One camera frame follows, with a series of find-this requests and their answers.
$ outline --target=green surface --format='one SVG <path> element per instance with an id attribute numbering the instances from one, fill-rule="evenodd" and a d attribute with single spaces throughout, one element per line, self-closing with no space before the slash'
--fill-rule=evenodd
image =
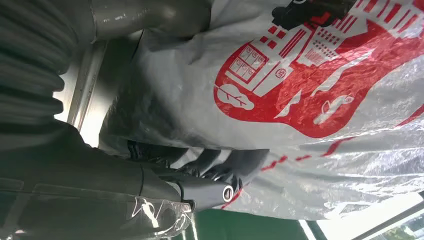
<path id="1" fill-rule="evenodd" d="M 224 210 L 205 210 L 185 230 L 186 240 L 308 240 L 297 220 L 255 216 Z M 172 240 L 183 240 L 183 235 Z"/>

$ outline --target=white plastic bag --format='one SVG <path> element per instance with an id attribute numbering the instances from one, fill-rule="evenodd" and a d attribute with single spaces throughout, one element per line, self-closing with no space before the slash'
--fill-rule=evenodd
<path id="1" fill-rule="evenodd" d="M 210 29 L 189 41 L 146 32 L 107 132 L 271 149 L 223 206 L 233 211 L 323 219 L 424 190 L 424 1 L 357 0 L 301 25 L 281 16 L 305 3 L 216 0 Z"/>

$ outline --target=red printed graphic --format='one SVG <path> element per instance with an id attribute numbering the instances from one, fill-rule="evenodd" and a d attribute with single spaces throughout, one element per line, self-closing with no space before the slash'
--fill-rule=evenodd
<path id="1" fill-rule="evenodd" d="M 410 117 L 408 117 L 407 119 L 405 119 L 404 121 L 402 121 L 401 123 L 399 123 L 397 125 L 397 127 L 403 126 L 403 125 L 406 125 L 406 124 L 409 124 L 410 122 L 414 121 L 416 118 L 418 118 L 419 116 L 421 116 L 423 113 L 424 113 L 424 104 L 421 105 L 421 107 L 418 108 Z M 337 150 L 337 148 L 342 143 L 347 142 L 347 141 L 350 141 L 350 140 L 355 139 L 355 138 L 356 138 L 356 136 L 351 136 L 351 137 L 343 138 L 343 139 L 340 139 L 340 140 L 337 140 L 337 141 L 333 142 L 330 145 L 330 147 L 328 148 L 327 152 L 325 152 L 324 154 L 322 154 L 320 157 L 328 157 L 328 156 L 334 154 L 334 152 Z M 305 156 L 302 156 L 302 157 L 297 157 L 295 160 L 299 162 L 299 161 L 308 159 L 310 157 L 311 157 L 310 155 L 305 155 Z M 287 159 L 288 159 L 288 157 L 286 155 L 283 155 L 279 160 L 272 161 L 270 164 L 262 167 L 260 169 L 260 171 L 261 172 L 266 172 L 266 171 L 272 170 L 277 165 L 284 163 Z M 240 197 L 242 191 L 243 191 L 242 188 L 239 189 L 238 192 L 232 198 L 232 200 L 230 202 L 224 204 L 221 207 L 221 209 L 225 209 L 226 207 L 228 207 L 229 205 L 231 205 L 233 202 L 235 202 Z"/>
<path id="2" fill-rule="evenodd" d="M 311 138 L 334 134 L 373 85 L 424 54 L 423 2 L 358 0 L 343 19 L 316 29 L 271 23 L 223 64 L 215 103 L 240 121 L 282 123 Z"/>

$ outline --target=plastic bag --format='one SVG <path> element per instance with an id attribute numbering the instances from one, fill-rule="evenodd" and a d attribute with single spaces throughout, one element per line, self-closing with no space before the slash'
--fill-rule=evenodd
<path id="1" fill-rule="evenodd" d="M 146 32 L 103 132 L 271 149 L 234 211 L 323 219 L 424 190 L 424 1 L 324 2 L 216 0 L 189 41 Z"/>

